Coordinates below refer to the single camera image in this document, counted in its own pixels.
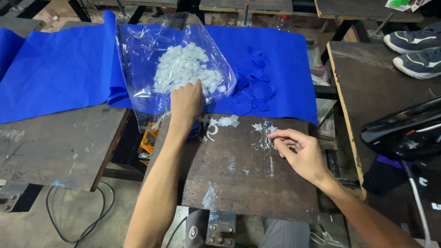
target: hand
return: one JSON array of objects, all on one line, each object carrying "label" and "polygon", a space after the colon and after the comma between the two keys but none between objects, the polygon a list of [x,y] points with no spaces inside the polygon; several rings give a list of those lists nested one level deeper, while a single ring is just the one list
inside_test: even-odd
[{"label": "hand", "polygon": [[268,134],[274,139],[274,148],[304,179],[323,190],[334,181],[334,176],[323,162],[318,140],[292,129]]},{"label": "hand", "polygon": [[172,110],[170,126],[189,132],[205,104],[201,80],[197,79],[194,85],[187,83],[185,87],[181,86],[172,91],[170,98]]}]

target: purple fabric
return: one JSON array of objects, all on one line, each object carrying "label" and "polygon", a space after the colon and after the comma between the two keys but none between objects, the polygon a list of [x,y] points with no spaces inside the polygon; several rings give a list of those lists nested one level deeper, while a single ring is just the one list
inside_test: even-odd
[{"label": "purple fabric", "polygon": [[[392,166],[395,167],[395,168],[402,169],[400,162],[390,160],[390,159],[386,158],[385,156],[383,156],[383,155],[381,155],[381,154],[378,155],[377,161],[379,161],[379,162],[381,162],[381,163],[388,164],[388,165],[392,165]],[[408,165],[408,166],[411,166],[412,163],[413,163],[413,162],[407,162],[407,165]]]}]

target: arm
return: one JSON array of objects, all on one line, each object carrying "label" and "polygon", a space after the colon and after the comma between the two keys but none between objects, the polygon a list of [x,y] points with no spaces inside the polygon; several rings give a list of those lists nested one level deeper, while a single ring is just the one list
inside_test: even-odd
[{"label": "arm", "polygon": [[292,129],[275,131],[268,138],[274,139],[280,156],[286,158],[300,176],[334,201],[369,246],[421,248],[392,221],[345,190],[324,165],[316,138]]},{"label": "arm", "polygon": [[201,81],[171,94],[172,117],[164,146],[139,193],[125,248],[160,247],[176,212],[182,147],[202,106]]}]

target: white shoe sole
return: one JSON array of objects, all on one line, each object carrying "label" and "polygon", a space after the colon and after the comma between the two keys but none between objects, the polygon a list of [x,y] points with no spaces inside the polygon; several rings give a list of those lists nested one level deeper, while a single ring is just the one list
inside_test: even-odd
[{"label": "white shoe sole", "polygon": [[403,67],[403,60],[400,57],[396,57],[395,59],[392,60],[393,64],[395,65],[395,67],[397,67],[400,71],[406,73],[407,75],[414,77],[416,79],[430,79],[430,78],[434,78],[436,76],[441,75],[441,72],[439,73],[418,73],[415,71],[411,71],[405,67]]},{"label": "white shoe sole", "polygon": [[406,49],[399,48],[399,47],[397,47],[396,45],[392,44],[392,43],[390,42],[390,34],[386,35],[386,36],[383,38],[383,41],[386,43],[386,45],[387,45],[388,47],[390,47],[390,49],[394,50],[394,51],[397,52],[397,53],[406,54],[406,53],[414,52],[414,51],[411,51],[411,50],[406,50]]}]

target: gray sneaker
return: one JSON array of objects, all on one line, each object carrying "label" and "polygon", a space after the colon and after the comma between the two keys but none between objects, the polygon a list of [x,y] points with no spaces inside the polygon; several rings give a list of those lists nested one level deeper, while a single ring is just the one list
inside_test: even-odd
[{"label": "gray sneaker", "polygon": [[441,46],[441,22],[425,27],[423,30],[397,31],[384,37],[384,42],[401,54]]},{"label": "gray sneaker", "polygon": [[393,59],[402,72],[417,79],[429,79],[441,75],[441,47],[411,52]]}]

